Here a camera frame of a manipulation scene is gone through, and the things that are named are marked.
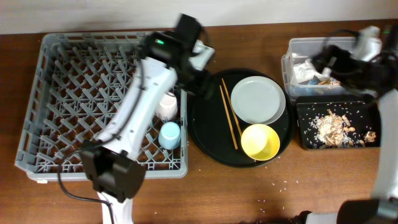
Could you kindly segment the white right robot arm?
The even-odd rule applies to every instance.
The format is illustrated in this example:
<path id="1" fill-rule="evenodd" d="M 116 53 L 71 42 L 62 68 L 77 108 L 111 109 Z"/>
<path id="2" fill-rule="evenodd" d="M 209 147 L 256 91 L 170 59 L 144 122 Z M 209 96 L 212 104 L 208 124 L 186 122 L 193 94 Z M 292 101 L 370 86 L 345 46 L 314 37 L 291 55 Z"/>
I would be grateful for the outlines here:
<path id="1" fill-rule="evenodd" d="M 397 223 L 397 26 L 393 25 L 381 51 L 368 61 L 371 38 L 377 27 L 351 31 L 356 39 L 352 52 L 330 45 L 312 56 L 315 70 L 331 70 L 331 76 L 353 93 L 373 91 L 381 116 L 379 166 L 371 198 L 347 200 L 336 213 L 302 212 L 304 223 Z"/>

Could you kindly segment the food scraps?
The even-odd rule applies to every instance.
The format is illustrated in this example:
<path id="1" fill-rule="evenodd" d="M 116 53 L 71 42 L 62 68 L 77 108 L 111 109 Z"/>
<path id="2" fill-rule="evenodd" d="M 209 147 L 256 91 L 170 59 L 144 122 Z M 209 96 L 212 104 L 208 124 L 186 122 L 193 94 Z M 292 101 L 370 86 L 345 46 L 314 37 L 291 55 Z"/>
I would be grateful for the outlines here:
<path id="1" fill-rule="evenodd" d="M 377 140 L 376 132 L 370 130 L 360 134 L 345 114 L 336 114 L 331 109 L 327 109 L 327 114 L 310 118 L 308 125 L 302 131 L 307 149 L 366 147 Z"/>

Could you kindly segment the black rectangular bin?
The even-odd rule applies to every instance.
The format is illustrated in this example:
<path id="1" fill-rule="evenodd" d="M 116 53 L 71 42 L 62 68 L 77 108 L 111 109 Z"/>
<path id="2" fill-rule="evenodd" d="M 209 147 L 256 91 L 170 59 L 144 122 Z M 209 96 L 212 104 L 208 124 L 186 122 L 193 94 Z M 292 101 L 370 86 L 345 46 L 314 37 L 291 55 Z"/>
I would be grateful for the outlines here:
<path id="1" fill-rule="evenodd" d="M 295 109 L 304 149 L 380 146 L 381 119 L 371 96 L 301 96 Z"/>

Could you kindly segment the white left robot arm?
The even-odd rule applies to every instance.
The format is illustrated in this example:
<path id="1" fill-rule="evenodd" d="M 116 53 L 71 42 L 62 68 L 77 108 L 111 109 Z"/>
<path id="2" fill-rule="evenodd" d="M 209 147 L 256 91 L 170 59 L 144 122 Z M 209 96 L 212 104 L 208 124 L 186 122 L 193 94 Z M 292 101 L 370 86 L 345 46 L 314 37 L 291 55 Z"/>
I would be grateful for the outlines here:
<path id="1" fill-rule="evenodd" d="M 73 195 L 58 183 L 68 197 L 101 204 L 103 223 L 132 223 L 132 200 L 146 174 L 136 159 L 161 98 L 174 86 L 193 95 L 211 94 L 214 84 L 205 67 L 215 50 L 201 35 L 154 32 L 136 47 L 138 68 L 121 107 L 98 142 L 84 141 L 76 151 L 98 198 Z"/>

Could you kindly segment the clear plastic waste bin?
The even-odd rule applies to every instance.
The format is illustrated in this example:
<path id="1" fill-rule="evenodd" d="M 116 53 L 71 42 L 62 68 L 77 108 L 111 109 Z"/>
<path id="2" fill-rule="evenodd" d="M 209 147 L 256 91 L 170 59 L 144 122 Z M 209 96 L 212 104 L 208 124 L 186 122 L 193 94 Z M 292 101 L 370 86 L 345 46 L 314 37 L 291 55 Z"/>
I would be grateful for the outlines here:
<path id="1" fill-rule="evenodd" d="M 311 56 L 319 53 L 326 37 L 294 38 L 289 41 L 287 53 L 282 56 L 282 77 L 287 94 L 292 101 L 300 96 L 322 96 L 322 95 L 349 95 L 349 91 L 339 85 L 308 85 L 303 81 L 302 75 L 296 75 L 294 67 L 305 63 Z M 336 45 L 343 50 L 352 52 L 356 40 L 354 37 L 332 37 L 328 44 Z M 382 42 L 379 38 L 372 38 L 373 52 L 363 58 L 369 60 L 381 51 Z"/>

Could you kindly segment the gold foil wrapper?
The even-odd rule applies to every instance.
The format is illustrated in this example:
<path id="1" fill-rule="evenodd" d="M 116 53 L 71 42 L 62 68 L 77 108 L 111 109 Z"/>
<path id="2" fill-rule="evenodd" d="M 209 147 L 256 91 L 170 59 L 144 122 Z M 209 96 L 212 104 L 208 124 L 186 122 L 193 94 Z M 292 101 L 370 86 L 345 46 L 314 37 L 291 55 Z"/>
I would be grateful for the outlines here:
<path id="1" fill-rule="evenodd" d="M 318 85 L 340 85 L 340 82 L 338 80 L 330 78 L 325 81 L 319 82 Z"/>

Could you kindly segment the crumpled white paper waste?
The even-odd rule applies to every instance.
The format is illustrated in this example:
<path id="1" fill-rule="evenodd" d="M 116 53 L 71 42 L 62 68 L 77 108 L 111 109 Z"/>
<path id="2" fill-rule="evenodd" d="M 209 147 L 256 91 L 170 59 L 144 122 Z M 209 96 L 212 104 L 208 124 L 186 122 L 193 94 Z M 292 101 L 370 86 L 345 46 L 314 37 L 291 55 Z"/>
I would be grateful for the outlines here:
<path id="1" fill-rule="evenodd" d="M 313 77 L 320 78 L 321 73 L 315 70 L 311 60 L 308 58 L 303 63 L 298 63 L 293 66 L 294 77 L 298 83 L 307 82 Z"/>

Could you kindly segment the round black tray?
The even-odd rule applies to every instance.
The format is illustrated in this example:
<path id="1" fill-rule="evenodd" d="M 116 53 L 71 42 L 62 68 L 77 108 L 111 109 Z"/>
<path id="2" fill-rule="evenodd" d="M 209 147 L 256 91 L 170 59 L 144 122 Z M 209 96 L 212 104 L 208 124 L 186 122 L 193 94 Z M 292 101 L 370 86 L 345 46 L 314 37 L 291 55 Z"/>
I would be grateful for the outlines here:
<path id="1" fill-rule="evenodd" d="M 294 107 L 287 94 L 284 95 L 286 106 L 282 116 L 270 127 L 276 131 L 280 139 L 277 156 L 281 155 L 290 144 L 297 121 Z M 230 167 L 246 168 L 267 164 L 277 156 L 259 161 L 250 158 L 241 146 L 234 147 L 228 119 L 224 110 L 219 89 L 214 89 L 208 100 L 200 96 L 191 96 L 187 105 L 188 130 L 198 148 L 215 161 Z"/>

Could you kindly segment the pink cup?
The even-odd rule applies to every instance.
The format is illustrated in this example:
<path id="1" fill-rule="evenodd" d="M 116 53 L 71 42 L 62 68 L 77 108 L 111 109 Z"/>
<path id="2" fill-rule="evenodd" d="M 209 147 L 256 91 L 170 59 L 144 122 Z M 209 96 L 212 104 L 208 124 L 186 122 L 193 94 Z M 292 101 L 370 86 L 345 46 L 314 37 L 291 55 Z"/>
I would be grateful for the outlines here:
<path id="1" fill-rule="evenodd" d="M 171 93 L 165 93 L 159 101 L 155 115 L 162 121 L 171 121 L 178 112 L 177 97 Z"/>

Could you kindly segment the grey plastic dishwasher rack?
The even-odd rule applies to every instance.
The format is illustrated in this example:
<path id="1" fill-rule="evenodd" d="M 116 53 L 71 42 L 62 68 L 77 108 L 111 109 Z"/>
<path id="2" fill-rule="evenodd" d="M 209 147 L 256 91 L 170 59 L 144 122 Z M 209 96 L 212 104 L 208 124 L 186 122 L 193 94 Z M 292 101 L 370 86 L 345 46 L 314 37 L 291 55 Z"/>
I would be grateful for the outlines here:
<path id="1" fill-rule="evenodd" d="M 74 154 L 93 141 L 121 106 L 136 68 L 134 48 L 147 32 L 44 36 L 15 165 L 40 184 L 85 180 Z"/>

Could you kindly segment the white plate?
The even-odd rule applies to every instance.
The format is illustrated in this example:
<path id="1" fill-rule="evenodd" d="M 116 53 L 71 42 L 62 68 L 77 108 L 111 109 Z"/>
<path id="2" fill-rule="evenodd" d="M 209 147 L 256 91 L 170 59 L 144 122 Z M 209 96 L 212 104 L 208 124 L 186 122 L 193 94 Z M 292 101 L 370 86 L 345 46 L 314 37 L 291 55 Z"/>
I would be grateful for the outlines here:
<path id="1" fill-rule="evenodd" d="M 246 123 L 271 124 L 282 116 L 286 99 L 274 80 L 251 76 L 234 86 L 231 104 L 236 116 Z"/>

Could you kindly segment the blue cup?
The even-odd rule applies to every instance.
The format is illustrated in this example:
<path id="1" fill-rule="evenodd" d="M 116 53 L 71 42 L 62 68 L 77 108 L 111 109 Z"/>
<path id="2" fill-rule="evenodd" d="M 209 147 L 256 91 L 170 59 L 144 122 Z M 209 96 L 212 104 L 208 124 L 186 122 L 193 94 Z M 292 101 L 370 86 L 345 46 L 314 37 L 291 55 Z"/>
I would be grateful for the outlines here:
<path id="1" fill-rule="evenodd" d="M 164 123 L 159 133 L 159 144 L 168 150 L 175 149 L 180 145 L 181 129 L 177 123 Z"/>

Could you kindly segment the yellow bowl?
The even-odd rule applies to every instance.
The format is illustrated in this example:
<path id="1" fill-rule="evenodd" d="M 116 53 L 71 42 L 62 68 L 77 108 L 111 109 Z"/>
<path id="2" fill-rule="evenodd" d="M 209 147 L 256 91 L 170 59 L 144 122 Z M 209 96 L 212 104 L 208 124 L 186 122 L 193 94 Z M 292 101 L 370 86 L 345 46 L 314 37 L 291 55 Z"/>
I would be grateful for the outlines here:
<path id="1" fill-rule="evenodd" d="M 274 129 L 265 124 L 248 126 L 241 136 L 244 153 L 256 161 L 267 161 L 277 155 L 280 138 Z"/>

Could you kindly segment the wooden chopstick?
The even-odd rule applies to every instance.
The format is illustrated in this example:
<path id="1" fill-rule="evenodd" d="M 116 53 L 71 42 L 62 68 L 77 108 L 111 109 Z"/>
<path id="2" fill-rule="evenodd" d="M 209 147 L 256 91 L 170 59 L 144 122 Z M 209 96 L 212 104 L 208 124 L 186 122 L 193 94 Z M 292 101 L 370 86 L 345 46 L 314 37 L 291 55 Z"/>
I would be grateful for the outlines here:
<path id="1" fill-rule="evenodd" d="M 223 78 L 221 78 L 221 81 L 222 81 L 222 83 L 223 83 L 224 90 L 225 90 L 225 92 L 226 92 L 226 96 L 227 96 L 229 105 L 230 105 L 230 107 L 231 107 L 231 111 L 232 111 L 233 118 L 234 118 L 234 120 L 235 120 L 237 129 L 238 129 L 238 133 L 239 133 L 239 135 L 241 136 L 241 135 L 242 135 L 241 127 L 240 127 L 240 125 L 239 125 L 239 121 L 238 121 L 238 118 L 237 118 L 237 116 L 236 116 L 236 113 L 234 112 L 234 109 L 233 109 L 233 106 L 232 106 L 232 102 L 231 102 L 231 98 L 230 98 L 230 95 L 229 95 L 228 88 L 227 88 L 226 83 L 225 83 L 225 81 L 224 81 Z"/>
<path id="2" fill-rule="evenodd" d="M 233 126 L 232 126 L 232 123 L 231 123 L 231 118 L 229 116 L 228 107 L 226 105 L 226 100 L 225 100 L 223 89 L 222 89 L 221 85 L 219 85 L 219 89 L 220 89 L 221 99 L 223 101 L 223 106 L 224 106 L 224 110 L 225 110 L 227 121 L 228 121 L 229 130 L 230 130 L 231 137 L 232 137 L 232 140 L 233 140 L 233 145 L 234 145 L 235 150 L 238 150 L 238 145 L 237 145 L 236 138 L 235 138 L 235 135 L 234 135 Z"/>

